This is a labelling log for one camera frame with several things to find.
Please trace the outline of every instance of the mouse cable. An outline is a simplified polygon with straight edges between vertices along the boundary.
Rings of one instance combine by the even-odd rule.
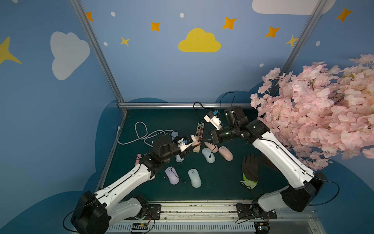
[[[216,148],[217,148],[217,145],[214,145],[214,149],[213,150],[215,150]],[[213,150],[211,151],[211,154],[209,155],[209,158],[212,156]]]
[[[196,104],[196,103],[199,103],[200,106],[201,106],[202,108],[204,108],[205,110],[215,110],[214,108],[211,108],[211,107],[206,108],[206,107],[203,106],[203,104],[201,104],[200,102],[196,101],[196,102],[193,104],[192,108],[193,108],[193,111],[195,112],[196,116],[197,116],[200,120],[202,120],[203,118],[201,118],[201,117],[197,114],[197,112],[196,112],[196,109],[195,109],[195,104]]]
[[[137,130],[137,125],[138,125],[138,124],[143,124],[144,127],[145,127],[145,132],[146,132],[146,133],[145,133],[145,135],[142,136],[142,137],[140,137],[139,134],[138,134],[138,130]],[[120,145],[127,145],[127,144],[133,143],[133,142],[135,142],[135,141],[137,141],[137,140],[143,140],[144,143],[145,143],[146,145],[149,145],[149,146],[151,146],[151,147],[153,147],[153,146],[152,146],[151,144],[148,144],[148,143],[146,142],[147,139],[152,138],[152,137],[155,137],[155,136],[157,136],[158,134],[161,134],[161,133],[171,135],[171,134],[166,133],[166,132],[174,132],[174,130],[156,130],[156,131],[154,131],[154,132],[148,134],[148,129],[147,129],[147,126],[145,125],[145,123],[142,122],[142,121],[138,121],[138,122],[136,122],[136,124],[135,124],[135,132],[136,132],[138,138],[135,139],[135,140],[132,140],[132,141],[130,141],[130,142],[121,143],[121,142],[119,142],[119,140],[118,140],[118,132],[119,132],[119,130],[121,130],[121,129],[120,129],[120,127],[118,126],[118,130],[117,130],[117,134],[116,134],[116,140],[117,140],[117,143],[118,143],[118,144],[120,144]]]
[[[329,181],[329,180],[322,180],[320,178],[317,178],[317,177],[314,177],[314,176],[311,176],[309,173],[307,173],[298,163],[296,163],[276,142],[272,141],[272,140],[268,140],[268,139],[260,139],[260,138],[257,138],[257,140],[267,140],[267,141],[270,141],[270,142],[273,142],[278,148],[280,148],[300,169],[302,169],[308,176],[312,177],[312,178],[315,178],[317,180],[320,180],[320,181],[325,181],[325,182],[330,182],[330,183],[334,183],[338,186],[338,191],[336,192],[335,196],[333,196],[333,198],[331,198],[330,200],[324,202],[324,203],[320,203],[320,204],[309,204],[308,206],[321,206],[321,205],[324,205],[324,204],[327,204],[329,202],[331,202],[333,199],[335,199],[337,197],[337,195],[339,194],[340,192],[340,186],[338,185],[338,183],[336,182],[333,182],[333,181]]]
[[[172,173],[173,173],[173,174],[174,174],[178,179],[181,179],[183,183],[186,183],[186,181],[185,181],[184,179],[180,178],[179,176],[177,176],[177,175],[174,173],[173,168],[171,169],[171,172],[172,172]]]
[[[63,227],[65,228],[65,230],[67,230],[67,231],[71,231],[71,232],[74,232],[74,233],[79,233],[79,232],[77,232],[77,231],[70,230],[70,229],[68,229],[67,227],[65,227],[65,219],[66,219],[66,218],[67,218],[71,213],[73,213],[74,211],[79,210],[79,209],[82,209],[83,207],[89,206],[89,205],[91,205],[92,203],[96,202],[97,200],[99,200],[100,198],[102,198],[102,197],[104,197],[104,196],[105,196],[105,195],[103,195],[103,196],[99,197],[98,199],[96,199],[96,200],[94,200],[94,201],[92,201],[92,202],[90,202],[90,203],[88,203],[88,204],[86,204],[86,205],[84,205],[84,206],[81,206],[81,207],[79,207],[79,208],[73,210],[73,211],[70,212],[69,214],[67,214],[67,215],[65,216],[64,220],[62,221],[62,225],[63,225]]]

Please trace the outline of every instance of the glove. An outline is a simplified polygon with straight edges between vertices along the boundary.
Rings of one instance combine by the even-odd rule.
[[[254,154],[243,157],[242,161],[243,180],[240,183],[249,189],[256,187],[258,178],[258,161]]]

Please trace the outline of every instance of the blue wall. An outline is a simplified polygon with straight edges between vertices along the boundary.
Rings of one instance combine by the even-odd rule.
[[[336,18],[344,7],[353,12],[342,22]],[[373,7],[371,0],[336,1],[330,11],[321,16],[291,70],[298,75],[302,66],[320,61],[326,61],[328,68],[338,65],[343,69],[355,65],[349,58],[374,54],[374,32],[368,26],[369,22],[374,22]],[[319,46],[316,46],[317,41],[321,42]],[[339,183],[340,194],[334,201],[316,207],[327,234],[371,233],[374,227],[374,160],[363,155],[348,160],[338,155],[333,159],[335,162],[322,172],[329,180]],[[330,199],[334,191],[335,185],[326,183],[313,202]],[[354,222],[343,222],[351,217],[359,217],[359,228]]]
[[[339,195],[322,206],[314,206],[327,234],[372,233],[374,191],[352,171],[334,161],[322,171],[328,180],[340,186]],[[337,186],[326,182],[312,203],[331,199]]]
[[[21,62],[0,50],[0,233],[60,233],[95,189],[123,113],[91,48],[67,79],[52,71],[54,32],[88,41],[68,0],[1,1],[0,28]]]
[[[82,3],[91,12],[90,23],[125,101],[215,102],[235,90],[241,91],[238,100],[250,102],[248,91],[269,70],[283,65],[292,49],[286,42],[292,35],[297,38],[309,17],[257,13],[246,0]],[[233,30],[223,29],[226,17],[237,19]],[[151,31],[151,21],[160,23],[159,32]],[[265,38],[270,26],[280,30]],[[179,42],[194,28],[213,33],[221,49],[180,51]],[[121,37],[129,39],[128,46],[121,44]]]

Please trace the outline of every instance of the artificial cherry blossom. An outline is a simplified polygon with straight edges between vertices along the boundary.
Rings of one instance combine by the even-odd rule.
[[[374,55],[350,60],[356,65],[343,70],[313,63],[298,76],[275,68],[263,77],[263,97],[251,95],[258,119],[314,170],[338,153],[343,159],[361,152],[374,158],[374,148],[363,149],[374,145]],[[269,95],[272,80],[278,80],[279,96]]]

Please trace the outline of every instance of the orange star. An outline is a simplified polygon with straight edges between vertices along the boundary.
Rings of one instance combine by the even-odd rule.
[[[275,34],[277,33],[277,31],[278,31],[279,29],[280,29],[280,28],[273,28],[272,26],[270,26],[269,32],[266,34],[265,37],[272,37],[272,38],[274,38],[274,37],[275,37]]]
[[[229,19],[229,18],[226,17],[226,23],[225,23],[225,25],[223,26],[222,29],[229,28],[229,29],[232,30],[235,20],[236,19]]]
[[[3,43],[0,44],[0,64],[5,60],[12,60],[16,63],[21,63],[16,57],[9,52],[10,37],[7,37]]]
[[[154,30],[160,31],[160,29],[159,29],[160,23],[154,23],[154,22],[151,21],[151,24],[152,24],[151,31],[154,31]]]
[[[93,22],[94,20],[92,19],[91,14],[92,14],[92,12],[86,12],[88,20]]]
[[[292,35],[292,38],[289,42],[287,42],[286,44],[291,44],[291,47],[294,47],[294,43],[297,41],[298,38],[294,38],[294,36]]]
[[[340,19],[342,22],[344,22],[344,20],[346,20],[346,17],[352,12],[352,10],[347,10],[347,8],[345,7],[343,12],[336,19]]]
[[[123,39],[123,37],[121,37],[121,38],[122,38],[122,43],[121,43],[121,44],[126,44],[127,46],[129,46],[129,44],[127,44],[127,42],[128,42],[130,39],[125,40],[125,39]]]

